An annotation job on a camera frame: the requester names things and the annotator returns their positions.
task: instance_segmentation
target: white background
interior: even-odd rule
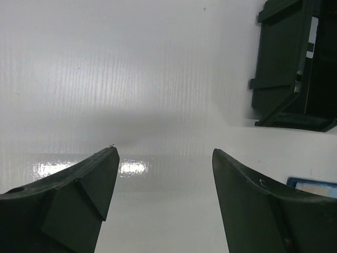
[[[1,0],[0,193],[115,144],[96,252],[227,252],[211,155],[337,181],[337,133],[254,127],[264,0]]]

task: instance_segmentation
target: blue object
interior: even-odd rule
[[[289,177],[286,184],[299,190],[337,199],[337,183]]]

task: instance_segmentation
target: black storage crate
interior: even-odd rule
[[[252,107],[255,125],[326,132],[337,125],[337,0],[269,0]]]

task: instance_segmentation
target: black plastic bin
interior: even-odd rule
[[[252,107],[255,125],[326,132],[337,125],[337,0],[269,0]]]

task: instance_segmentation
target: white label on crate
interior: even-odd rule
[[[308,42],[308,51],[306,52],[307,58],[314,57],[315,44],[316,44],[316,36],[317,36],[317,27],[318,27],[318,18],[312,17],[311,19],[311,28]]]

